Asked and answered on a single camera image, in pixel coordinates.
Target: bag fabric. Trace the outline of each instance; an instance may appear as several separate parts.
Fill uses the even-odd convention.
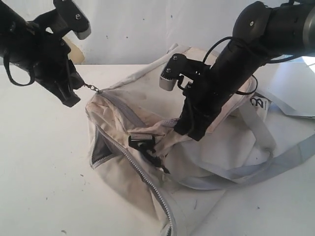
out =
[[[86,106],[89,157],[104,182],[155,225],[157,232],[152,235],[188,236],[226,190],[264,181],[313,156],[315,147],[309,143],[315,137],[274,157],[276,142],[264,124],[271,102],[258,94],[234,95],[200,142],[177,134],[173,127],[184,96],[179,89],[166,92],[158,86],[163,67],[174,53],[197,60],[205,55],[203,50],[175,45],[161,59],[91,99]],[[206,63],[215,60],[210,55]],[[250,78],[241,91],[254,87]],[[280,107],[292,116],[312,117],[284,103]],[[154,142],[151,156],[169,174],[153,166],[137,145],[131,147],[133,141]],[[244,166],[255,144],[265,160]]]

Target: fabric bag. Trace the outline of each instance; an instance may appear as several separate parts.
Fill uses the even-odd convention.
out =
[[[90,164],[106,184],[157,229],[152,235],[189,236],[224,192],[264,181],[315,154],[315,136],[274,157],[276,142],[264,124],[272,97],[234,95],[196,142],[173,127],[184,103],[179,89],[159,88],[163,67],[175,53],[202,60],[205,51],[174,46],[167,55],[125,80],[95,94],[86,106],[91,137]],[[207,64],[213,64],[214,55]],[[249,79],[240,89],[252,91]],[[300,114],[276,97],[283,112]],[[244,166],[254,145],[265,157]]]

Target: gray strap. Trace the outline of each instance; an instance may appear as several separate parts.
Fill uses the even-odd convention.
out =
[[[315,114],[307,114],[305,112],[297,111],[267,90],[259,88],[257,93],[274,102],[280,110],[289,117],[315,118]]]
[[[252,104],[249,101],[247,101],[244,105],[242,105],[239,108],[239,110],[241,116],[244,119],[244,122],[255,135],[256,142],[258,143],[258,145],[260,145],[263,151],[269,154],[267,161],[265,161],[264,163],[261,163],[260,165],[256,166],[246,166],[242,168],[225,170],[220,166],[200,160],[200,153],[195,153],[196,150],[199,151],[199,148],[195,147],[197,145],[196,142],[190,142],[183,146],[183,148],[185,149],[185,153],[188,154],[189,160],[194,165],[206,171],[209,171],[211,174],[215,174],[219,177],[228,179],[234,183],[242,183],[247,178],[253,177],[267,169],[270,166],[271,161],[274,157],[273,151],[275,150],[276,147],[276,142],[274,138],[272,137],[265,123],[258,116]],[[210,177],[208,177],[208,180],[210,178],[215,178],[215,180],[217,180],[217,177],[215,175],[211,175]]]
[[[208,177],[187,177],[181,180],[176,179],[176,177],[171,178],[186,187],[197,190],[233,189],[241,186],[252,185],[273,178],[303,164],[315,155],[314,144],[315,135],[312,135],[280,156],[273,158],[268,168],[253,177],[249,177],[241,184],[237,184],[217,175]],[[250,168],[255,167],[256,169],[260,169],[259,165],[250,166]],[[241,167],[234,169],[233,171],[244,173],[247,171],[247,168],[248,167]]]

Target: white table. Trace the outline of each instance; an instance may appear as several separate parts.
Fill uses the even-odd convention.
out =
[[[87,83],[105,88],[142,67],[80,65],[77,69]],[[17,68],[12,74],[27,78]],[[256,76],[262,87],[270,87],[291,106],[315,113],[315,75],[304,64],[271,65]],[[11,85],[0,67],[1,235],[152,235],[150,227],[137,221],[128,205],[89,167],[84,107],[93,92],[82,88],[77,94],[82,101],[67,108],[38,84]],[[301,122],[315,129],[315,123]],[[196,235],[314,235],[314,169],[312,158],[267,182],[229,191]]]

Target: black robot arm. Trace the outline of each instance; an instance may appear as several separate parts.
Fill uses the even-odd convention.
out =
[[[237,19],[233,36],[223,39],[230,42],[211,67],[204,64],[208,54],[202,64],[184,55],[172,57],[160,86],[170,91],[178,81],[186,96],[177,133],[199,141],[222,106],[259,67],[285,61],[272,60],[281,55],[293,59],[315,53],[315,1],[294,2],[277,8],[260,1],[249,5]],[[185,88],[181,86],[183,75],[193,79]]]
[[[79,39],[91,33],[90,23],[72,0],[54,0],[54,10],[26,22],[0,0],[0,57],[11,83],[35,81],[72,107],[80,101],[74,93],[85,83],[68,59],[71,49],[62,39],[74,31]],[[14,80],[9,64],[27,71],[30,82]]]

